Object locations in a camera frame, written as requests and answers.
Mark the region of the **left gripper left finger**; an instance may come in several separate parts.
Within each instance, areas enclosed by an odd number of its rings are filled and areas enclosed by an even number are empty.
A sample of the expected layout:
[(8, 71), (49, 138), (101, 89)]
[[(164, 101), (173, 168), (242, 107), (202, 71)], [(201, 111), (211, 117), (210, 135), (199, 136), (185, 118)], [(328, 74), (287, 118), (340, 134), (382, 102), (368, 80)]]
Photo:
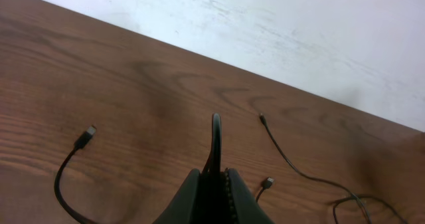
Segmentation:
[(191, 222), (199, 187), (200, 171), (192, 169), (169, 205), (153, 224), (188, 224)]

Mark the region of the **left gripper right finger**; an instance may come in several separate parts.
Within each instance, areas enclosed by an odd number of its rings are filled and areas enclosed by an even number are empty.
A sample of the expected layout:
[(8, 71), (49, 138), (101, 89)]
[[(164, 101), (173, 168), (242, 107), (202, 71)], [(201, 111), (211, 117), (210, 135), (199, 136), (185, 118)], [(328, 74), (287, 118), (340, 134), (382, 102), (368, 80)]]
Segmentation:
[(274, 223), (258, 205), (239, 173), (233, 168), (225, 171), (225, 187), (233, 223)]

